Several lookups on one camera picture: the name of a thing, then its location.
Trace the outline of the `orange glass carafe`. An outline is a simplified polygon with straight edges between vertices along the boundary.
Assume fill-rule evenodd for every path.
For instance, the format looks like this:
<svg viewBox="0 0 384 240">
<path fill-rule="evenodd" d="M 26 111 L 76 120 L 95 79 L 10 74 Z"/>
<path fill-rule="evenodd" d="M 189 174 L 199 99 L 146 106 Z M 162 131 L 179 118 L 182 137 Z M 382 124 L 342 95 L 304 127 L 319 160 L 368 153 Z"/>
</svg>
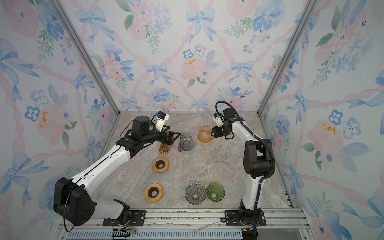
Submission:
<svg viewBox="0 0 384 240">
<path fill-rule="evenodd" d="M 213 139 L 213 137 L 211 136 L 212 130 L 210 127 L 204 126 L 198 129 L 198 131 L 198 140 L 201 143 L 209 143 Z"/>
</svg>

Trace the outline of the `coffee filter pack orange clip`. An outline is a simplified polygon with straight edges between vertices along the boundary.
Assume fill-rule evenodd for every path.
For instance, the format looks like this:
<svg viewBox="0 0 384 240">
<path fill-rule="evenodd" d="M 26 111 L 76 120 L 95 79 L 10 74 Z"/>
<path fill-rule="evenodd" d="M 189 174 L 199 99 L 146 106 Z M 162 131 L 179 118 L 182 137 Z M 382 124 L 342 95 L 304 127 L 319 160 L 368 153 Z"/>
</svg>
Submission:
<svg viewBox="0 0 384 240">
<path fill-rule="evenodd" d="M 161 144 L 159 147 L 159 154 L 167 155 L 169 150 L 171 149 L 171 147 L 172 147 L 172 145 L 168 146 L 166 144 Z"/>
</svg>

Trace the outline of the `green glass dripper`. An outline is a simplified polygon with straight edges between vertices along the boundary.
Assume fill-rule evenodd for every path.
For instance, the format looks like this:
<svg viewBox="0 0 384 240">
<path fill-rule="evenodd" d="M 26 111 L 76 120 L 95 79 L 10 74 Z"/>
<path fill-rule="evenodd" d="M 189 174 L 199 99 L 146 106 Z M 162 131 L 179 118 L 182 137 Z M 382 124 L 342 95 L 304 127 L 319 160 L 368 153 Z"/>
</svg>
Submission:
<svg viewBox="0 0 384 240">
<path fill-rule="evenodd" d="M 206 187 L 206 196 L 212 202 L 221 202 L 225 194 L 225 188 L 219 183 L 210 183 Z"/>
</svg>

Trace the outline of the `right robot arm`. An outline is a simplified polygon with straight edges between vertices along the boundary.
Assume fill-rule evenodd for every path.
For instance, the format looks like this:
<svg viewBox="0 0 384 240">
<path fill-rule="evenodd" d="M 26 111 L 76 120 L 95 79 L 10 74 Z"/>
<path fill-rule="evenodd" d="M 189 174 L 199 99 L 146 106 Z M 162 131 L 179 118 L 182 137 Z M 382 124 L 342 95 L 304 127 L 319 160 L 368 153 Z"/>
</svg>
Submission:
<svg viewBox="0 0 384 240">
<path fill-rule="evenodd" d="M 248 227 L 266 226 L 264 212 L 258 203 L 264 181 L 272 177 L 276 170 L 272 143 L 254 133 L 234 108 L 229 107 L 222 113 L 216 111 L 213 120 L 217 125 L 212 128 L 212 137 L 224 137 L 227 140 L 232 135 L 244 143 L 243 167 L 248 175 L 238 214 L 227 217 L 225 222 L 238 219 Z"/>
</svg>

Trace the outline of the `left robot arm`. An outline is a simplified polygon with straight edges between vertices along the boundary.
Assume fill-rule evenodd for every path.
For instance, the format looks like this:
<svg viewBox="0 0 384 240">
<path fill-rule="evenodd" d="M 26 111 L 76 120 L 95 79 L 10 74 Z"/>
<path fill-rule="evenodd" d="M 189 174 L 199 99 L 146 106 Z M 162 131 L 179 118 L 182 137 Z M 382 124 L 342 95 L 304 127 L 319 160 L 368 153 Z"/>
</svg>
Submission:
<svg viewBox="0 0 384 240">
<path fill-rule="evenodd" d="M 120 200 L 96 201 L 95 189 L 122 164 L 155 142 L 172 145 L 181 133 L 165 124 L 169 115 L 159 111 L 152 118 L 138 116 L 121 132 L 120 139 L 99 160 L 70 179 L 62 177 L 55 184 L 53 211 L 78 227 L 89 220 L 107 219 L 126 226 L 132 219 L 130 206 Z"/>
</svg>

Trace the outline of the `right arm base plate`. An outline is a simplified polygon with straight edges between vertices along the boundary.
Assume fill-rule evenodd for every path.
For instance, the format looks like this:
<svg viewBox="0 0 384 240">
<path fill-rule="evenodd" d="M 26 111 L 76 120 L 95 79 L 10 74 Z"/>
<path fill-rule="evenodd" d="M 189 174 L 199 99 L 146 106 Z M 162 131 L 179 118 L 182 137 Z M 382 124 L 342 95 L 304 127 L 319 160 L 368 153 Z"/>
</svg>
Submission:
<svg viewBox="0 0 384 240">
<path fill-rule="evenodd" d="M 261 209 L 243 211 L 243 210 L 226 210 L 225 217 L 220 222 L 226 224 L 227 227 L 266 227 L 266 217 Z"/>
</svg>

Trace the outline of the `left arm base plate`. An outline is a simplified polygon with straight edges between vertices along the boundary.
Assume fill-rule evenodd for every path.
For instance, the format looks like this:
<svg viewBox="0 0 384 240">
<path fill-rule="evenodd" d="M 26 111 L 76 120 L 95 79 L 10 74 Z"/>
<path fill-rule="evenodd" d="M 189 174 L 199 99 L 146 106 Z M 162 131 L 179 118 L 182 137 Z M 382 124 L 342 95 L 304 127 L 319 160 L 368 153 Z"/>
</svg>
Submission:
<svg viewBox="0 0 384 240">
<path fill-rule="evenodd" d="M 145 210 L 130 210 L 126 220 L 104 219 L 104 227 L 143 227 L 146 218 Z"/>
</svg>

